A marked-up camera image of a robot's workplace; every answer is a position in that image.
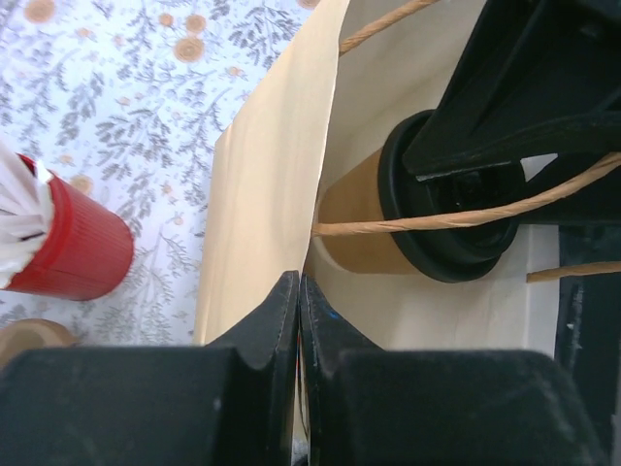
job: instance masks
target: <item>ribbed red cup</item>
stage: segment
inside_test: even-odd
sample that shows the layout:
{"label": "ribbed red cup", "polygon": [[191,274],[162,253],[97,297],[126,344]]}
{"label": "ribbed red cup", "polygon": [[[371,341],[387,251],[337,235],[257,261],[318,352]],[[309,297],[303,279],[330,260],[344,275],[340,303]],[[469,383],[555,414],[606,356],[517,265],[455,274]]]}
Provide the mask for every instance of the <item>ribbed red cup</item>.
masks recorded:
{"label": "ribbed red cup", "polygon": [[[21,158],[32,171],[32,160]],[[48,238],[6,289],[75,301],[111,292],[127,275],[134,256],[129,228],[56,175],[49,188],[54,214]]]}

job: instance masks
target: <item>beige paper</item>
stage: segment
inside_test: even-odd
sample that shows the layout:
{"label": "beige paper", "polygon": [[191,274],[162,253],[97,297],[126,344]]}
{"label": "beige paper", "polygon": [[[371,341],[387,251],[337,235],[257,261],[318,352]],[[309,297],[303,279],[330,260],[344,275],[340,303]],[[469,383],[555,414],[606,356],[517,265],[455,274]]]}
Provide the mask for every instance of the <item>beige paper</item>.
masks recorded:
{"label": "beige paper", "polygon": [[[402,119],[438,104],[484,0],[441,0],[337,57],[339,41],[406,2],[322,0],[218,142],[195,343],[252,311],[283,271],[301,270],[319,176],[320,195]],[[452,285],[350,274],[316,239],[310,250],[328,300],[381,346],[551,352],[558,284],[527,288],[534,254],[554,267],[556,233],[523,231],[492,274]]]}
{"label": "beige paper", "polygon": [[216,143],[195,343],[302,270],[348,3],[321,2]]}

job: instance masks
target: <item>orange flower pattern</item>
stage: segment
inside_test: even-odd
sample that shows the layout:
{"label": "orange flower pattern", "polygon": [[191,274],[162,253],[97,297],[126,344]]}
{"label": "orange flower pattern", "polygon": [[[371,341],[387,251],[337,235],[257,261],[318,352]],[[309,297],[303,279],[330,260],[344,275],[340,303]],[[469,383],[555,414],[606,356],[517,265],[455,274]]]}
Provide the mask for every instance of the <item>orange flower pattern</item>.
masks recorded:
{"label": "orange flower pattern", "polygon": [[321,0],[297,0],[298,4],[302,7],[302,8],[306,8],[308,10],[314,10],[314,7],[316,7],[317,5],[319,5],[319,2]]}
{"label": "orange flower pattern", "polygon": [[0,4],[0,139],[123,218],[136,251],[127,280],[95,302],[0,291],[0,328],[36,316],[89,344],[188,344],[213,145],[311,11],[296,0]]}

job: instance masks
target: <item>black plastic part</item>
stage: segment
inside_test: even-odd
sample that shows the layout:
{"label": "black plastic part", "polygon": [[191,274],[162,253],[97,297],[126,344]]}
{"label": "black plastic part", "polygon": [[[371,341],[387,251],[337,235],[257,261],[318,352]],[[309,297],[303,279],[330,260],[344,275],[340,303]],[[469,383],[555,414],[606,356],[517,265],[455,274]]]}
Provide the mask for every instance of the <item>black plastic part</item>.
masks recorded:
{"label": "black plastic part", "polygon": [[[621,260],[618,226],[562,226],[561,265]],[[602,447],[621,464],[621,274],[561,280],[555,359],[572,375]]]}
{"label": "black plastic part", "polygon": [[310,465],[606,464],[569,376],[528,351],[383,351],[300,298]]}
{"label": "black plastic part", "polygon": [[289,466],[297,273],[204,348],[25,353],[0,375],[0,464]]}
{"label": "black plastic part", "polygon": [[488,0],[408,170],[621,150],[620,17],[613,0]]}
{"label": "black plastic part", "polygon": [[[526,184],[520,198],[526,199],[579,175],[604,154],[584,153],[578,157],[557,157]],[[558,225],[621,224],[621,170],[617,169],[576,194],[520,216],[522,223]]]}
{"label": "black plastic part", "polygon": [[[422,112],[402,121],[388,136],[377,171],[385,219],[433,216],[485,209],[511,200],[524,188],[519,163],[422,183],[403,166],[403,153],[432,117]],[[510,246],[518,221],[507,218],[474,228],[393,233],[403,255],[423,274],[446,283],[486,275]]]}

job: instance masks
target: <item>table surface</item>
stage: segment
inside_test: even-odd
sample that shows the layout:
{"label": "table surface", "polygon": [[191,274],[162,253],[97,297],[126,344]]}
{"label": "table surface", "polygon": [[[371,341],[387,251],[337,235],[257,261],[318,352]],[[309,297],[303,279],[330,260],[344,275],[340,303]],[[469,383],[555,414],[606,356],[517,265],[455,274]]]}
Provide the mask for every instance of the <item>table surface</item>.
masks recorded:
{"label": "table surface", "polygon": [[2,2],[0,137],[123,217],[136,256],[95,301],[0,291],[0,328],[191,341],[213,145],[318,1]]}

